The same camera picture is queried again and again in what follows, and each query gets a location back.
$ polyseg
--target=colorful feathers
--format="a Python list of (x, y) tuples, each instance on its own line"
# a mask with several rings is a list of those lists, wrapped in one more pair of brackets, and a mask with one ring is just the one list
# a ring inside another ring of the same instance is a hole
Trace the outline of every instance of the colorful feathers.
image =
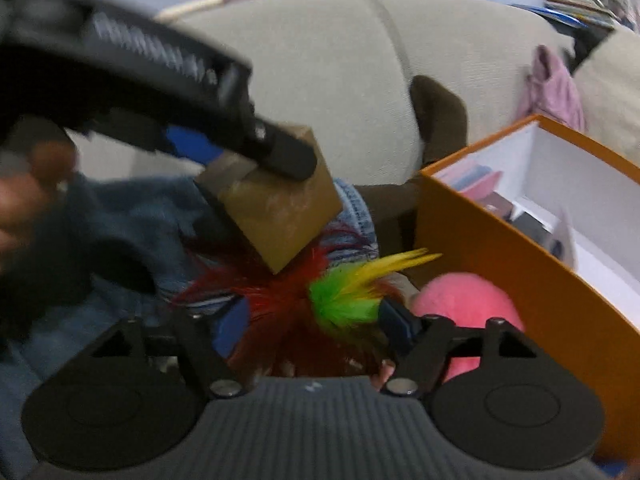
[(346, 328), (378, 320), (385, 295), (378, 280), (392, 272), (415, 267), (440, 257), (426, 249), (393, 254), (379, 260), (341, 264), (329, 269), (309, 286), (318, 325), (324, 330)]

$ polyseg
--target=silver screw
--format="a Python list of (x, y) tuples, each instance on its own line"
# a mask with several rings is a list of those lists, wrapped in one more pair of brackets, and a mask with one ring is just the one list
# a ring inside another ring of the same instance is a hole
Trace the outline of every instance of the silver screw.
[(230, 399), (238, 396), (242, 392), (242, 384), (233, 379), (220, 379), (209, 385), (209, 390), (217, 397)]
[(418, 391), (418, 384), (411, 379), (397, 377), (386, 384), (386, 389), (394, 395), (408, 397)]
[(267, 138), (267, 130), (264, 127), (264, 124), (257, 123), (255, 125), (255, 138), (258, 140), (264, 140)]

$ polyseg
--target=items inside box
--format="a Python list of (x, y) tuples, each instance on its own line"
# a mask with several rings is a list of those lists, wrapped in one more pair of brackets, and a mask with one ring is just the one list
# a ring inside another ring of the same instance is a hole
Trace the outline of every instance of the items inside box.
[(537, 122), (433, 176), (564, 261), (640, 328), (635, 181)]

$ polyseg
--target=couch cushion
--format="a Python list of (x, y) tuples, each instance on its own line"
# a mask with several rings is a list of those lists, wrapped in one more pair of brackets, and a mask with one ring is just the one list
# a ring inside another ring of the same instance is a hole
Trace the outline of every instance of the couch cushion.
[(248, 57), (256, 111), (311, 126), (334, 176), (399, 184), (418, 168), (408, 85), (365, 0), (256, 0), (190, 14), (175, 26)]
[(430, 76), (465, 102), (469, 143), (513, 122), (534, 47), (559, 52), (562, 44), (543, 18), (502, 4), (370, 1), (391, 27), (409, 75)]
[(586, 133), (640, 166), (640, 38), (620, 28), (574, 73)]

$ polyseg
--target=human hand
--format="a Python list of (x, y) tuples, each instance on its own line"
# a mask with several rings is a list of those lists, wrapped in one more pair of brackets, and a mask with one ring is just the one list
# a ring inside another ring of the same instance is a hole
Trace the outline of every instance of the human hand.
[(76, 165), (72, 142), (41, 142), (31, 152), (30, 170), (0, 178), (0, 272), (31, 240), (33, 223), (56, 198), (57, 186)]

